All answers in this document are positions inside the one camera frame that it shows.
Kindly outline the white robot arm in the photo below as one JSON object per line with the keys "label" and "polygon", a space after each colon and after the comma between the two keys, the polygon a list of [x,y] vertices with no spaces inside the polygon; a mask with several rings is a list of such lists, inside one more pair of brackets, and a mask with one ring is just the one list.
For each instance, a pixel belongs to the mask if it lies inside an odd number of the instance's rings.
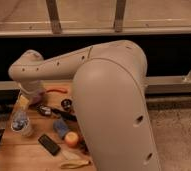
{"label": "white robot arm", "polygon": [[8,70],[37,99],[43,80],[70,79],[73,108],[97,171],[161,171],[145,98],[147,59],[118,40],[45,60],[28,50]]}

